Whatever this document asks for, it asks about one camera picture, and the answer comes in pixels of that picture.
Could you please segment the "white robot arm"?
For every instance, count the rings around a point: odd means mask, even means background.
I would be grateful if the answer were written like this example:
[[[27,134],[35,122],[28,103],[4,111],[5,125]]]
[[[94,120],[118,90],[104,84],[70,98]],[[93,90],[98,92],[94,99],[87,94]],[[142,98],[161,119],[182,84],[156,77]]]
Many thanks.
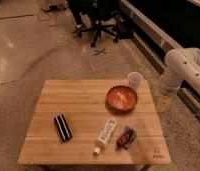
[[[179,91],[186,81],[200,95],[200,49],[176,48],[165,55],[166,68],[160,76],[158,89],[171,95]]]

